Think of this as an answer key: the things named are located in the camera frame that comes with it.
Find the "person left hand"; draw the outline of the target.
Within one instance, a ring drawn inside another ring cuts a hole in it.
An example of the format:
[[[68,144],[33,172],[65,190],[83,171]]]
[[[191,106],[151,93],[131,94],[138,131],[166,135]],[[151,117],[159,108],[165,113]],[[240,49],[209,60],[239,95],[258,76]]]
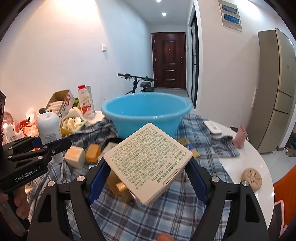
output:
[[[19,188],[15,193],[14,203],[17,206],[16,214],[21,219],[27,219],[30,212],[25,186]]]

